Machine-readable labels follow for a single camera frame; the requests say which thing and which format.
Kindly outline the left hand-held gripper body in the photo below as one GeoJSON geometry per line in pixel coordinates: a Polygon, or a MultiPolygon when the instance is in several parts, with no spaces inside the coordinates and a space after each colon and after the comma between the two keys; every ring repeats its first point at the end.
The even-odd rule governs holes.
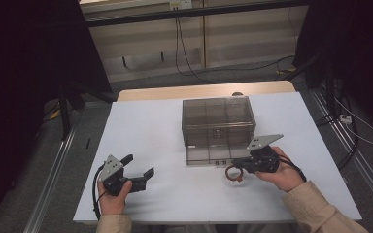
{"type": "Polygon", "coordinates": [[[130,192],[139,192],[146,189],[147,180],[142,177],[127,178],[124,175],[124,167],[120,160],[116,159],[113,155],[109,155],[104,163],[104,167],[99,175],[99,181],[104,185],[106,191],[114,196],[118,196],[123,185],[127,181],[132,181],[130,192]]]}

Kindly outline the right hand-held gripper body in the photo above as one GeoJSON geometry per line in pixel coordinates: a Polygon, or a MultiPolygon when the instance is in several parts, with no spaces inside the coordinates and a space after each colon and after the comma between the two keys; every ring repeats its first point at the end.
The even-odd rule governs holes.
{"type": "Polygon", "coordinates": [[[254,136],[247,146],[250,152],[252,164],[256,166],[256,171],[274,173],[279,167],[279,157],[276,152],[272,150],[270,145],[273,142],[283,138],[283,134],[273,134],[264,136],[254,136]]]}

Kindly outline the smoky transparent drawer organizer case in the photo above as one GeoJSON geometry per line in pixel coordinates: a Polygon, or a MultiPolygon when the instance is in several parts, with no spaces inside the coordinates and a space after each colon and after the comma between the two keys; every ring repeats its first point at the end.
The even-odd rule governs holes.
{"type": "Polygon", "coordinates": [[[187,148],[246,147],[256,122],[247,96],[183,101],[182,131],[187,148]]]}

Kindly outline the person's right hand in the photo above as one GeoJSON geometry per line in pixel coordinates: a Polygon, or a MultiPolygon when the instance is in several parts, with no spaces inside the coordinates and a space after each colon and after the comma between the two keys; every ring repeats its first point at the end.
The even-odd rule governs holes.
{"type": "Polygon", "coordinates": [[[273,147],[272,150],[276,152],[281,159],[283,159],[283,161],[280,162],[277,171],[275,173],[257,171],[255,175],[263,181],[271,182],[284,192],[290,192],[304,184],[299,172],[294,167],[289,165],[290,158],[278,147],[273,147]]]}

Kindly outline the person's left hand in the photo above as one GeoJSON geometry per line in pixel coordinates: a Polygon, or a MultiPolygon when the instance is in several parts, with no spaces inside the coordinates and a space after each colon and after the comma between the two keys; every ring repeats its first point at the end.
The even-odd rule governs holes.
{"type": "Polygon", "coordinates": [[[123,185],[118,196],[110,195],[102,183],[98,183],[97,186],[98,192],[101,194],[99,199],[101,215],[122,215],[125,209],[125,199],[132,187],[132,181],[127,181],[123,185]]]}

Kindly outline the white table sheet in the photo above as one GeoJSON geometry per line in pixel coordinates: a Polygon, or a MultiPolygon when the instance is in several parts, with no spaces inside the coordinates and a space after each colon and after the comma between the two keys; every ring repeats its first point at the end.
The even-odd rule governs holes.
{"type": "MultiPolygon", "coordinates": [[[[279,134],[277,147],[288,155],[344,215],[360,217],[301,95],[253,95],[258,135],[279,134]]],[[[113,104],[93,160],[98,168],[108,155],[134,159],[125,175],[154,170],[145,190],[130,194],[126,211],[136,223],[291,222],[284,193],[252,174],[229,181],[221,167],[188,166],[182,133],[182,100],[119,101],[113,104]]]]}

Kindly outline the black metal stand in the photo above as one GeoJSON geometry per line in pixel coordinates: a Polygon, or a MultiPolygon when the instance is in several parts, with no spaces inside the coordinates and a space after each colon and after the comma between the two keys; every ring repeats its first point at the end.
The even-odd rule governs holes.
{"type": "Polygon", "coordinates": [[[116,97],[97,91],[93,88],[89,88],[88,86],[85,86],[82,83],[61,83],[58,88],[58,100],[60,105],[61,120],[63,127],[63,141],[66,140],[67,136],[72,131],[68,106],[71,106],[73,110],[82,110],[85,106],[85,101],[81,96],[82,93],[89,94],[90,96],[95,97],[106,103],[113,103],[117,100],[116,97]]]}
{"type": "Polygon", "coordinates": [[[293,72],[281,78],[282,81],[292,81],[301,74],[305,77],[308,88],[316,88],[325,83],[326,106],[331,117],[336,116],[333,64],[326,52],[318,49],[306,62],[295,68],[293,72]]]}

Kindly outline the wooden table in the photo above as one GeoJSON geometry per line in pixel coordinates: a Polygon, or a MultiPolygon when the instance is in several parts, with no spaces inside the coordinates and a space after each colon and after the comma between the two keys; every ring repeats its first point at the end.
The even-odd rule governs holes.
{"type": "Polygon", "coordinates": [[[270,93],[292,93],[294,91],[295,88],[289,81],[203,84],[127,89],[119,93],[118,101],[226,97],[232,96],[234,93],[240,93],[242,95],[256,95],[270,93]]]}

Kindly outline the beige cabinet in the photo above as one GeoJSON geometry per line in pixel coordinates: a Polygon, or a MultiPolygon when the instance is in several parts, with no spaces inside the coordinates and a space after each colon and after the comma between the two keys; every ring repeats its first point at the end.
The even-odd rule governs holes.
{"type": "MultiPolygon", "coordinates": [[[[171,10],[170,0],[79,0],[85,19],[171,10]]],[[[192,9],[267,0],[191,0],[192,9]]],[[[91,27],[111,83],[277,60],[295,54],[308,6],[91,27]]]]}

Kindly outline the black curtain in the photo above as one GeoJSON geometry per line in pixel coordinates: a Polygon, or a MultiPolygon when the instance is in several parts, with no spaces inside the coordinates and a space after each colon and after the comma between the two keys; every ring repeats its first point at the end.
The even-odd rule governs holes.
{"type": "Polygon", "coordinates": [[[0,0],[0,204],[28,160],[45,104],[110,89],[80,0],[0,0]]]}
{"type": "Polygon", "coordinates": [[[334,77],[373,117],[373,0],[311,0],[293,65],[318,54],[307,85],[317,86],[331,63],[334,77]]]}

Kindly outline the black metal bar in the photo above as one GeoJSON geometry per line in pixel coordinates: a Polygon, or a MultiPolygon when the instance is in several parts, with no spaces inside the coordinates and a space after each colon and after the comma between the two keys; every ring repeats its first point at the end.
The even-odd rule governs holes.
{"type": "Polygon", "coordinates": [[[155,21],[183,17],[201,17],[221,14],[232,14],[249,11],[273,10],[290,7],[308,6],[311,0],[267,0],[256,3],[234,4],[215,7],[202,7],[187,10],[165,11],[122,17],[96,17],[87,19],[88,27],[109,26],[135,22],[155,21]]]}

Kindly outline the aluminium floor rail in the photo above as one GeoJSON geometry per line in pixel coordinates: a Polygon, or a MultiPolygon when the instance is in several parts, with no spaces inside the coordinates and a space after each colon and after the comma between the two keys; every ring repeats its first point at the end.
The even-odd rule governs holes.
{"type": "Polygon", "coordinates": [[[338,140],[347,152],[353,156],[350,162],[355,165],[373,193],[373,168],[366,160],[364,154],[357,148],[358,143],[355,142],[356,135],[351,135],[351,130],[346,124],[341,123],[339,119],[335,119],[333,116],[329,115],[326,101],[321,93],[312,91],[311,95],[324,114],[324,118],[329,120],[329,125],[338,137],[338,140]]]}
{"type": "Polygon", "coordinates": [[[73,143],[75,133],[76,127],[73,126],[62,140],[55,161],[53,162],[50,173],[46,179],[45,185],[41,191],[41,194],[39,195],[37,203],[33,208],[31,216],[26,223],[23,233],[39,233],[53,197],[55,187],[58,183],[61,169],[73,143]]]}

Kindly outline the white wall socket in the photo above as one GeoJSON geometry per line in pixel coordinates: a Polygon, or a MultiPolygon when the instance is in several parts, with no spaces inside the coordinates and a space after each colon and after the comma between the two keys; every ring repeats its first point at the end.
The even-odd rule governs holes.
{"type": "Polygon", "coordinates": [[[191,0],[170,0],[169,6],[171,10],[186,10],[192,8],[191,0]]]}

